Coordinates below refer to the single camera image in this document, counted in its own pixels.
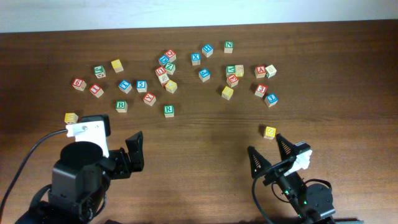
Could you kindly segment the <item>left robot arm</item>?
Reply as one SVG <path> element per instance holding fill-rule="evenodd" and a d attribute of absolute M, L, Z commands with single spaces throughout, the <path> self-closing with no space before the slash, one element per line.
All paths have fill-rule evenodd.
<path fill-rule="evenodd" d="M 143 133 L 126 139 L 123 148 L 103 155 L 99 145 L 80 141 L 65 146 L 52 169 L 52 183 L 32 198 L 17 223 L 89 223 L 106 206 L 112 180 L 128 179 L 144 168 Z"/>

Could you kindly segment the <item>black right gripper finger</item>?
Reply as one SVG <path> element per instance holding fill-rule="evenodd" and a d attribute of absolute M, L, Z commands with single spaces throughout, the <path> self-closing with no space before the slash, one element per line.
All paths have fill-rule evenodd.
<path fill-rule="evenodd" d="M 281 160 L 294 162 L 296 159 L 295 145 L 286 140 L 281 134 L 276 135 L 276 141 L 279 147 Z"/>
<path fill-rule="evenodd" d="M 251 166 L 251 177 L 253 179 L 264 176 L 268 169 L 272 167 L 271 163 L 259 154 L 253 146 L 248 147 L 248 156 Z"/>

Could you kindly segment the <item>green R block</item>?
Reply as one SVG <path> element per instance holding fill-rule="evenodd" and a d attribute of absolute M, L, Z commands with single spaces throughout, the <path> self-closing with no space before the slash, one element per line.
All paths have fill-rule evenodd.
<path fill-rule="evenodd" d="M 164 116 L 166 118 L 172 118 L 175 115 L 174 106 L 173 105 L 165 105 L 164 106 Z"/>

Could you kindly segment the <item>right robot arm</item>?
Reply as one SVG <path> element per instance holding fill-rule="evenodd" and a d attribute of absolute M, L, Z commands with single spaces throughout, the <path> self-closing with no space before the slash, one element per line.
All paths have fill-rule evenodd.
<path fill-rule="evenodd" d="M 268 223 L 271 219 L 261 208 L 256 198 L 256 182 L 261 177 L 265 186 L 278 185 L 285 203 L 290 204 L 303 223 L 334 223 L 332 186 L 326 180 L 309 179 L 304 181 L 297 173 L 307 169 L 310 164 L 312 150 L 305 142 L 292 144 L 281 134 L 276 135 L 281 161 L 272 165 L 253 146 L 247 148 L 251 177 L 253 179 L 251 193 L 254 203 Z"/>

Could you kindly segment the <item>yellow S block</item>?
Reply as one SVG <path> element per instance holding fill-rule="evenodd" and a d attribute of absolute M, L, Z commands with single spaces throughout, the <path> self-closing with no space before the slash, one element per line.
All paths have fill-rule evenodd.
<path fill-rule="evenodd" d="M 221 92 L 221 96 L 226 100 L 230 100 L 233 93 L 234 93 L 234 90 L 231 87 L 225 86 L 223 91 Z"/>
<path fill-rule="evenodd" d="M 264 139 L 274 139 L 275 136 L 276 136 L 276 128 L 266 126 L 266 128 L 264 130 L 263 138 Z"/>

